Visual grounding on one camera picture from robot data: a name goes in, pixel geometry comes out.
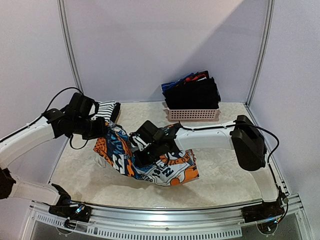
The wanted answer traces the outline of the black white striped tank top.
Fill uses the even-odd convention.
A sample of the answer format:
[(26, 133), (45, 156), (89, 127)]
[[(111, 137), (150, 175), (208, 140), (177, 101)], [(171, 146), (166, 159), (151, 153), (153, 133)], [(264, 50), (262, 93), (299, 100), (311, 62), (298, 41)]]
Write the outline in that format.
[(106, 122), (110, 121), (112, 119), (112, 114), (114, 113), (117, 102), (115, 101), (106, 101), (101, 102), (98, 101), (98, 112), (95, 114), (91, 119), (95, 120), (97, 117), (102, 117)]

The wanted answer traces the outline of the colourful printed clothes pile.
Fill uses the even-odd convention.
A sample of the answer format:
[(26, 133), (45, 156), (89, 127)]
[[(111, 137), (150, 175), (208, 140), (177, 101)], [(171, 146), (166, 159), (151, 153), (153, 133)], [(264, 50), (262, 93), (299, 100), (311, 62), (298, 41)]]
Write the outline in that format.
[(121, 175), (159, 186), (199, 177), (193, 151), (179, 149), (175, 143), (181, 124), (158, 128), (147, 120), (130, 134), (111, 121), (105, 127), (106, 134), (97, 139), (93, 150)]

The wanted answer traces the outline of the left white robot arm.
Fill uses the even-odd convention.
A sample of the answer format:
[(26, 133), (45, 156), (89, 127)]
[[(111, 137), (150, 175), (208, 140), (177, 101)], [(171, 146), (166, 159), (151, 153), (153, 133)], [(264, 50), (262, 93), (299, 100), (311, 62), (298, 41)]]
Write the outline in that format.
[(99, 103), (82, 93), (73, 94), (69, 104), (61, 110), (46, 109), (36, 120), (9, 134), (0, 141), (0, 198), (21, 198), (54, 206), (63, 216), (74, 213), (74, 205), (61, 198), (57, 186), (27, 182), (11, 174), (9, 165), (35, 147), (66, 136), (70, 140), (79, 135), (89, 141), (107, 133), (103, 117), (96, 117)]

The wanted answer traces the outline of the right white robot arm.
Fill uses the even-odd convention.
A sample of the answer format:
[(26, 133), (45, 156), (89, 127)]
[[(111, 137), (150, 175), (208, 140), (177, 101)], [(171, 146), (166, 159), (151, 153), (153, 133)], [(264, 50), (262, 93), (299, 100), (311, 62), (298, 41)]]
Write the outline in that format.
[(272, 135), (245, 115), (238, 115), (234, 121), (206, 126), (175, 123), (157, 127), (147, 120), (129, 135), (129, 141), (139, 167), (148, 166), (168, 153), (206, 148), (233, 150), (238, 165), (250, 172), (261, 193), (264, 203), (259, 206), (258, 213), (262, 218), (269, 218), (278, 210), (276, 200), (280, 185), (270, 166), (272, 153), (267, 151), (263, 133)]

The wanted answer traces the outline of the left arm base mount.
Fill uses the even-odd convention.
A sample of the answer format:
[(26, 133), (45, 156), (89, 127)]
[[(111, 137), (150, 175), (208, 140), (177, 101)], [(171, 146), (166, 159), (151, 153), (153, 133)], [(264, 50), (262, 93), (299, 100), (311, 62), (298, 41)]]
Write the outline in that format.
[(65, 228), (74, 230), (76, 223), (73, 221), (80, 221), (88, 223), (91, 217), (93, 208), (86, 205), (85, 202), (72, 203), (71, 196), (57, 184), (51, 184), (59, 194), (59, 199), (56, 205), (51, 205), (48, 212), (52, 215), (65, 218), (63, 226)]

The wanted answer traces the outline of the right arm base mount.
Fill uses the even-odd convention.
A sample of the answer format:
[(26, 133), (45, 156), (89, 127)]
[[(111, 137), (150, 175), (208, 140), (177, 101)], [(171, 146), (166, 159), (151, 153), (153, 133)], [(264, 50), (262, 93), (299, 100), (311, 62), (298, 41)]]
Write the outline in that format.
[(265, 235), (273, 235), (279, 223), (285, 218), (289, 210), (289, 199), (280, 196), (274, 202), (246, 206), (241, 209), (245, 223), (256, 223), (258, 231)]

